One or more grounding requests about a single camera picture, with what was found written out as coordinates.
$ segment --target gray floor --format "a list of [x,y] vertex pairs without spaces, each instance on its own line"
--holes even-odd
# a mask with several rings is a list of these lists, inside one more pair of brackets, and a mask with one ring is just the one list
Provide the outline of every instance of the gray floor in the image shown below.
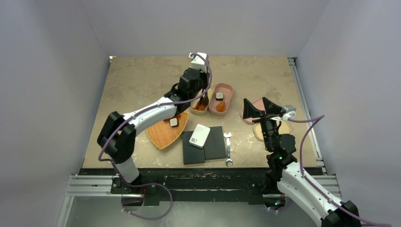
[[[155,217],[168,208],[140,207],[137,214]],[[121,212],[120,198],[76,197],[68,227],[314,227],[309,216],[296,204],[279,214],[267,212],[263,205],[245,202],[174,202],[171,212],[161,220],[142,220]]]

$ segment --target beige table surface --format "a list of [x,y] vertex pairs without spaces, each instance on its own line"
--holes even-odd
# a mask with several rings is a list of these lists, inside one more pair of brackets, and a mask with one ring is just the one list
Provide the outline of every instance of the beige table surface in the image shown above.
[[[296,107],[297,120],[304,120],[304,113],[296,84],[286,57],[231,57],[210,56],[213,73],[212,84],[227,83],[234,87],[234,94],[223,117],[206,113],[190,113],[185,131],[194,130],[200,123],[209,127],[222,126],[231,132],[231,159],[233,167],[267,167],[263,142],[253,135],[252,125],[245,123],[239,113],[243,99],[251,102],[267,97],[278,105]],[[129,113],[145,107],[164,95],[177,83],[183,71],[190,66],[187,57],[114,57],[106,79],[95,124],[85,155],[84,168],[111,167],[99,162],[100,146],[96,139],[107,116],[117,111]],[[296,148],[306,131],[306,124],[290,122],[290,134],[296,137]],[[294,156],[299,159],[299,152]],[[317,166],[309,138],[304,144],[304,166]],[[225,167],[225,159],[206,161],[204,164],[183,164],[182,140],[159,150],[149,140],[146,132],[137,136],[132,155],[137,167]]]

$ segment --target wrench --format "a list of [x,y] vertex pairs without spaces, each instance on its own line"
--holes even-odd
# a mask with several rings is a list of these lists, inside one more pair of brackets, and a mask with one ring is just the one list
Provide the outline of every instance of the wrench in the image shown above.
[[226,160],[226,166],[228,167],[228,163],[231,164],[231,166],[233,165],[233,161],[231,161],[230,158],[230,138],[231,138],[231,133],[229,132],[228,134],[224,133],[224,137],[226,138],[227,141],[227,160]]

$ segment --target gray wall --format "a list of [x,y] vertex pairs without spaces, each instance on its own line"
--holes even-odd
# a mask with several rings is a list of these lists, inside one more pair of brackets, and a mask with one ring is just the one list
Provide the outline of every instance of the gray wall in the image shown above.
[[328,0],[83,0],[109,55],[301,52]]
[[1,226],[54,226],[82,164],[108,57],[79,0],[0,7]]
[[330,1],[297,59],[324,162],[363,217],[401,223],[401,2]]

